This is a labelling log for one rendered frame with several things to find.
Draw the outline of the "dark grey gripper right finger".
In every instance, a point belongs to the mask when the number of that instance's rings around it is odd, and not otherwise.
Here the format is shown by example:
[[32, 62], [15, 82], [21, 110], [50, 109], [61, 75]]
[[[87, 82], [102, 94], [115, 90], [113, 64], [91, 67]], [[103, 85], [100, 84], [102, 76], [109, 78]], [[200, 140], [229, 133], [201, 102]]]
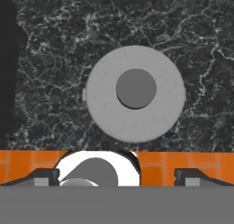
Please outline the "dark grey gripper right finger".
[[197, 168], [176, 168], [175, 187], [234, 187], [234, 184], [212, 178]]

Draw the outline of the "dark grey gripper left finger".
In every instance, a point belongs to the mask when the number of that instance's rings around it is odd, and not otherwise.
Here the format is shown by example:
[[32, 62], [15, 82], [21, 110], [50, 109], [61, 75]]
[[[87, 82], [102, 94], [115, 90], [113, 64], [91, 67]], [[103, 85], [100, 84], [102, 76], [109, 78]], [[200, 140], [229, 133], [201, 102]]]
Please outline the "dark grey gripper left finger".
[[59, 170], [56, 168], [37, 168], [27, 176], [4, 183], [2, 186], [58, 187]]

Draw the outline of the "white blender jug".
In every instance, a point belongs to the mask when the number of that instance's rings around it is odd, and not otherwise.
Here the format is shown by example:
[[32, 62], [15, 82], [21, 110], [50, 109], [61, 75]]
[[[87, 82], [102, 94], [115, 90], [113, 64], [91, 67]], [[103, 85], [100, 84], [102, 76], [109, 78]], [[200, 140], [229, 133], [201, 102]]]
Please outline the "white blender jug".
[[141, 168], [135, 154], [78, 151], [63, 155], [55, 165], [61, 187], [138, 187]]

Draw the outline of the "grey round blender lid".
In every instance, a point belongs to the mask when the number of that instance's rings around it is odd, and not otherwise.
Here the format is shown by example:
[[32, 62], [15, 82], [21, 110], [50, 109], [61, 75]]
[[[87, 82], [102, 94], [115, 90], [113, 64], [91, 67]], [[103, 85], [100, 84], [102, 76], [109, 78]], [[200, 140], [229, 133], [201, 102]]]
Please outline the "grey round blender lid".
[[[116, 85], [130, 69], [148, 72], [156, 84], [152, 101], [131, 110], [117, 98]], [[169, 57], [144, 46], [125, 46], [103, 56], [93, 67], [83, 92], [91, 118], [110, 137], [128, 143], [152, 141], [168, 132], [186, 101], [183, 78]]]

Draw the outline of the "black appliance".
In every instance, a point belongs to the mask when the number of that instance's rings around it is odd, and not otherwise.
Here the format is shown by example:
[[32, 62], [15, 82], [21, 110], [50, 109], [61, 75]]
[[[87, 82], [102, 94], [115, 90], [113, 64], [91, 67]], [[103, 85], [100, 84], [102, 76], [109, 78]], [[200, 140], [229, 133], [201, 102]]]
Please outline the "black appliance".
[[12, 0], [0, 0], [0, 146], [6, 136], [16, 133], [20, 120], [15, 117], [16, 72], [20, 50], [27, 45], [27, 33], [16, 22]]

